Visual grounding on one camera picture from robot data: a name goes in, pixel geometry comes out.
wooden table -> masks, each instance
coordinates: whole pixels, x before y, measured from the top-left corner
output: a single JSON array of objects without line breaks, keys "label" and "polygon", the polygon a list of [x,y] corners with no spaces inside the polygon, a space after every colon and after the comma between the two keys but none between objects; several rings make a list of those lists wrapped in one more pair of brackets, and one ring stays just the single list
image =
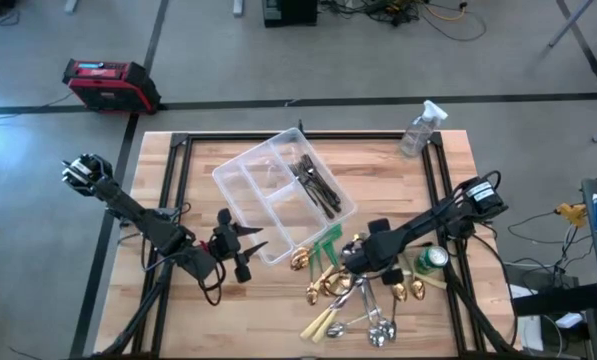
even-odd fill
[{"label": "wooden table", "polygon": [[[156,207],[163,181],[171,133],[148,132],[143,139],[131,195],[145,207]],[[476,175],[467,133],[442,132],[453,186]],[[370,220],[389,218],[397,226],[429,209],[426,178],[420,159],[405,159],[394,140],[317,140],[312,144],[341,186],[358,204],[358,212],[343,225],[343,239],[366,232]],[[194,142],[187,198],[191,210],[182,223],[199,239],[207,239],[215,226],[216,213],[227,202],[211,173],[225,161],[251,148],[255,142]],[[435,172],[439,174],[437,164]],[[174,179],[178,179],[179,169]],[[440,176],[436,176],[441,189]],[[175,191],[170,203],[173,204]],[[478,229],[490,245],[492,234]],[[435,241],[435,235],[419,241]],[[124,328],[138,307],[144,274],[140,269],[140,239],[127,240],[118,247],[107,290],[105,310],[98,330],[96,351],[107,347]],[[477,301],[501,334],[509,339],[513,324],[512,309],[500,264],[477,241],[468,247]],[[294,272],[288,261],[268,267],[255,257],[251,264],[253,280],[237,284],[229,262],[223,285],[222,303],[212,307],[205,302],[196,282],[181,269],[175,269],[162,357],[414,357],[455,356],[447,295],[427,286],[423,301],[409,299],[397,310],[398,339],[381,349],[367,342],[367,323],[353,326],[339,339],[319,344],[301,341],[299,333],[329,305],[331,298],[320,297],[315,306],[307,305],[305,289],[308,271]],[[442,278],[442,272],[434,276]],[[391,314],[389,289],[374,282],[378,303]],[[354,295],[338,315],[346,321],[363,314],[360,296]],[[463,323],[467,341],[473,341],[464,308]],[[153,323],[152,311],[150,323]],[[147,327],[144,346],[150,344],[152,326]]]}]

gray floor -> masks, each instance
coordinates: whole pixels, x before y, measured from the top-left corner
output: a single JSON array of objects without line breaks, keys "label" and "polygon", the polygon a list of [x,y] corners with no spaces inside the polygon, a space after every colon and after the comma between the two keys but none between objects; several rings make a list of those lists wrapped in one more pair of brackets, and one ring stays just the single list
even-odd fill
[{"label": "gray floor", "polygon": [[[0,27],[0,106],[39,106],[66,94],[60,79],[70,57],[143,61],[159,2],[81,1],[74,16],[62,5],[22,1],[21,23]],[[164,102],[597,92],[571,34],[545,49],[564,22],[555,1],[474,1],[469,9],[483,16],[488,33],[455,43],[424,21],[394,30],[364,17],[325,14],[316,27],[266,30],[255,0],[246,0],[242,19],[232,17],[230,0],[171,0],[152,75]],[[456,34],[474,31],[463,25],[453,25]],[[597,1],[580,28],[597,57]],[[467,129],[478,171],[503,172],[501,194],[510,210],[495,222],[502,257],[552,263],[558,246],[518,240],[506,225],[579,201],[580,180],[597,177],[597,144],[589,141],[597,131],[597,101],[440,105],[450,115],[446,128]],[[142,116],[124,187],[145,131],[269,129],[270,123],[282,130],[298,119],[307,129],[402,129],[419,112],[418,105],[401,105]],[[126,116],[94,113],[0,121],[0,359],[21,359],[8,346],[43,359],[69,355],[104,206],[60,183],[60,160],[96,152],[115,163],[126,124]],[[554,217],[522,230],[560,240],[565,229]],[[570,258],[588,246],[576,245]],[[114,253],[110,246],[107,259]],[[107,261],[102,288],[110,269]],[[590,283],[595,269],[592,254],[568,270]],[[104,298],[100,292],[90,333]]]}]

plastic organizer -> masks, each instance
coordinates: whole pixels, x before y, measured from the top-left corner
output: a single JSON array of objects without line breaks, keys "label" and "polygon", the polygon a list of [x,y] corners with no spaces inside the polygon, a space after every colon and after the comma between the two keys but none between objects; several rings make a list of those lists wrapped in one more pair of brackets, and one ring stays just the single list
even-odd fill
[{"label": "plastic organizer", "polygon": [[[315,169],[340,198],[340,212],[329,219],[314,203],[289,165],[309,155]],[[340,187],[297,128],[289,129],[227,161],[213,171],[232,213],[243,226],[260,227],[249,235],[263,262],[274,265],[292,251],[318,239],[332,226],[356,212],[356,204]]]}]

